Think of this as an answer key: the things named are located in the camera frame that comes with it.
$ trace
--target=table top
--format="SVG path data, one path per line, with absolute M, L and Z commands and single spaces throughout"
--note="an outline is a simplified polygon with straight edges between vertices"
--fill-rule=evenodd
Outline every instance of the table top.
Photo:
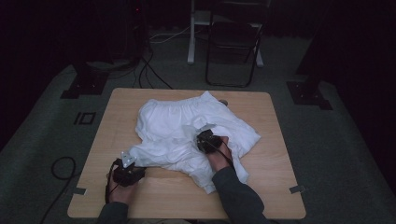
M 141 143 L 134 131 L 139 108 L 149 99 L 177 101 L 199 96 L 204 91 L 115 89 L 92 143 L 78 188 L 69 205 L 70 217 L 98 217 L 105 204 L 106 174 L 123 150 Z M 240 161 L 249 173 L 247 183 L 260 195 L 268 218 L 303 218 L 300 193 L 280 130 L 271 97 L 265 92 L 210 91 L 226 100 L 235 115 L 262 137 Z M 205 191 L 192 179 L 175 171 L 148 168 L 129 207 L 133 218 L 227 218 L 219 195 Z

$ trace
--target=hand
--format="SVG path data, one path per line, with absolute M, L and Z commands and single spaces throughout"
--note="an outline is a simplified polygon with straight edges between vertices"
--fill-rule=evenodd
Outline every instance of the hand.
M 134 200 L 134 194 L 136 193 L 138 183 L 139 182 L 137 181 L 132 186 L 123 187 L 114 182 L 113 177 L 111 177 L 109 190 L 113 190 L 113 192 L 108 196 L 108 201 L 110 203 L 118 202 L 130 205 Z
M 224 155 L 229 158 L 230 160 L 233 159 L 231 155 L 231 150 L 227 147 L 228 144 L 228 137 L 221 136 L 222 144 L 219 147 L 219 150 L 224 153 Z M 225 160 L 225 158 L 217 151 L 213 153 L 206 154 L 207 158 L 209 159 L 210 166 L 212 169 L 217 172 L 225 167 L 230 166 L 230 164 Z

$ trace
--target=white cloth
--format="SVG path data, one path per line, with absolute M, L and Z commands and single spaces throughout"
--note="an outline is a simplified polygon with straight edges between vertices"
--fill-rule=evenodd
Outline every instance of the white cloth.
M 247 154 L 260 136 L 208 91 L 181 101 L 149 100 L 139 110 L 135 130 L 142 144 L 129 153 L 137 166 L 161 166 L 192 177 L 206 193 L 215 191 L 212 171 L 205 154 L 196 146 L 196 135 L 207 124 L 213 134 L 228 136 L 236 174 L 242 183 L 248 173 L 239 159 Z

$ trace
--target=sleeve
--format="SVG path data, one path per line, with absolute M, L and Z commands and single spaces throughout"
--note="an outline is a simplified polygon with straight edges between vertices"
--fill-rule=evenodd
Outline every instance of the sleeve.
M 251 187 L 239 181 L 233 168 L 219 170 L 212 180 L 224 211 L 232 223 L 270 223 L 262 213 L 264 204 L 260 196 Z
M 107 203 L 97 219 L 96 224 L 125 224 L 128 222 L 128 205 L 126 203 Z

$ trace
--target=gray carpet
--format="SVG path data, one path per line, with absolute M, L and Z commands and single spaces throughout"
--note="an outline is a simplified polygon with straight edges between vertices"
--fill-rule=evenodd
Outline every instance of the gray carpet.
M 278 223 L 396 223 L 395 196 L 336 88 L 326 82 L 319 86 L 333 110 L 295 105 L 290 97 L 286 82 L 305 80 L 295 71 L 308 40 L 265 37 L 261 47 L 264 68 L 256 69 L 252 84 L 244 89 L 205 84 L 205 41 L 197 40 L 194 65 L 186 62 L 188 43 L 187 38 L 175 38 L 152 45 L 150 65 L 174 89 L 265 91 L 272 96 L 297 181 L 307 188 L 302 194 L 306 217 Z M 0 223 L 40 223 L 65 183 L 52 176 L 52 163 L 63 156 L 73 157 L 77 172 L 82 170 L 111 92 L 118 87 L 138 88 L 138 81 L 134 81 L 142 67 L 141 63 L 134 72 L 114 72 L 102 95 L 83 95 L 75 100 L 60 99 L 76 75 L 71 66 L 52 80 L 0 154 Z M 143 88 L 150 88 L 145 73 L 141 80 Z M 156 89 L 167 88 L 150 71 L 148 80 Z M 75 124 L 78 113 L 95 113 L 93 123 Z M 70 161 L 55 167 L 61 176 L 70 175 L 71 169 Z M 45 223 L 94 223 L 94 218 L 67 215 L 77 182 L 78 177 L 72 179 Z

